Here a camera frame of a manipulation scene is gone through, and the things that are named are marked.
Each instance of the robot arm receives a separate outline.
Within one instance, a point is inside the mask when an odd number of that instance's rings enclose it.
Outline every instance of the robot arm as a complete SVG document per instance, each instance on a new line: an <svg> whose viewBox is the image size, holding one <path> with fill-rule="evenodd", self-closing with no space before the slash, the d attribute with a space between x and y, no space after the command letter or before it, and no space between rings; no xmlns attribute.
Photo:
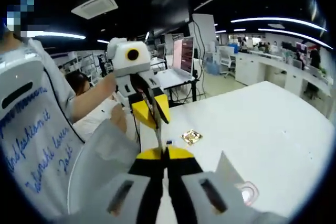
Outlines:
<svg viewBox="0 0 336 224"><path fill-rule="evenodd" d="M165 123L169 123L168 99L151 69L151 57L145 43L114 38L108 44L107 52L113 63L113 73L118 86L117 99L124 106L130 107L140 122L155 129L157 124L153 113L140 91L147 96L150 104L153 104L150 96L153 92L160 117Z"/></svg>

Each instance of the office chair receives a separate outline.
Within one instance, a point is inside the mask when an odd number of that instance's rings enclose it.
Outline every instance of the office chair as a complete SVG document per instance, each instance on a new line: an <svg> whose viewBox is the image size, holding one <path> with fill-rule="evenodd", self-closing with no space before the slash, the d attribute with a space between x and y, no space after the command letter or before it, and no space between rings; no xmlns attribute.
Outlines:
<svg viewBox="0 0 336 224"><path fill-rule="evenodd" d="M233 56L230 56L226 51L220 50L220 56L221 56L221 65L226 66L227 70L220 72L221 74L224 74L224 77L226 78L229 74L234 75L234 70L236 69L236 58Z"/></svg>

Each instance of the white shirt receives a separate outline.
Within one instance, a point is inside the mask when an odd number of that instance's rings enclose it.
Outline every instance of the white shirt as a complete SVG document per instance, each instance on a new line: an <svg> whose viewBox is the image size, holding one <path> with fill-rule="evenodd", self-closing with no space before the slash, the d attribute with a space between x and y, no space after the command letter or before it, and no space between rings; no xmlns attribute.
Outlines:
<svg viewBox="0 0 336 224"><path fill-rule="evenodd" d="M116 106L118 102L111 100L110 98L105 99L98 107L92 110L87 116L79 120L74 124L76 131L84 138L84 140L89 140L96 130L96 128L105 120L111 118L111 111ZM135 125L134 118L130 113L126 112L126 124L127 131L126 136L135 141Z"/></svg>
<svg viewBox="0 0 336 224"><path fill-rule="evenodd" d="M24 195L52 219L67 213L70 173L83 143L60 110L71 120L74 91L39 41L30 39L28 46L40 54L56 97L43 72L40 87L0 119L0 145Z"/></svg>

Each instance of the white desk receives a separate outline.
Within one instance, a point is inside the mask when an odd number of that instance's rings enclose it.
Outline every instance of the white desk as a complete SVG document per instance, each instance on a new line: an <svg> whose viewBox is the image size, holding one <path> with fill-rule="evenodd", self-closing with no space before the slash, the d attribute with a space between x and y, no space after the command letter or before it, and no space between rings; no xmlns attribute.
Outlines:
<svg viewBox="0 0 336 224"><path fill-rule="evenodd" d="M261 52L261 51L250 51L250 53L255 54L255 55L267 56L267 57L270 57L271 59L274 59L274 60L279 60L279 61L284 60L284 58L282 56L271 55L271 54L267 54L267 53Z"/></svg>
<svg viewBox="0 0 336 224"><path fill-rule="evenodd" d="M155 76L163 89L180 86L187 82L195 80L193 76L178 74L174 69L167 69L157 72Z"/></svg>
<svg viewBox="0 0 336 224"><path fill-rule="evenodd" d="M265 66L272 66L287 72L285 89L300 96L303 80L306 80L330 97L330 87L310 73L284 62L239 52L236 56L236 81L252 85L265 80Z"/></svg>
<svg viewBox="0 0 336 224"><path fill-rule="evenodd" d="M162 124L162 141L174 139L176 146L186 147L180 135L198 131L203 139L186 148L202 169L215 171L224 151L240 176L259 189L252 207L284 217L314 191L333 150L333 125L304 100L269 82L171 108L170 113L170 124ZM154 131L144 125L140 129L142 149L157 147ZM172 211L167 205L160 212L166 218Z"/></svg>
<svg viewBox="0 0 336 224"><path fill-rule="evenodd" d="M154 57L151 59L151 67L155 66L155 65L159 65L159 64L164 64L165 60L164 59L160 59L158 57Z"/></svg>

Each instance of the air conditioner vent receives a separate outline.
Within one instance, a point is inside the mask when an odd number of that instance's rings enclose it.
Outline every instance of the air conditioner vent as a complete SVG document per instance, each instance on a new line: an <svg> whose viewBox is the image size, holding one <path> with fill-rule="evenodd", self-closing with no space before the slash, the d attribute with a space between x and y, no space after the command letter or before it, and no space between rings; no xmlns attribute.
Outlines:
<svg viewBox="0 0 336 224"><path fill-rule="evenodd" d="M114 0L89 0L71 12L82 18L91 19L115 9L118 9L118 5Z"/></svg>

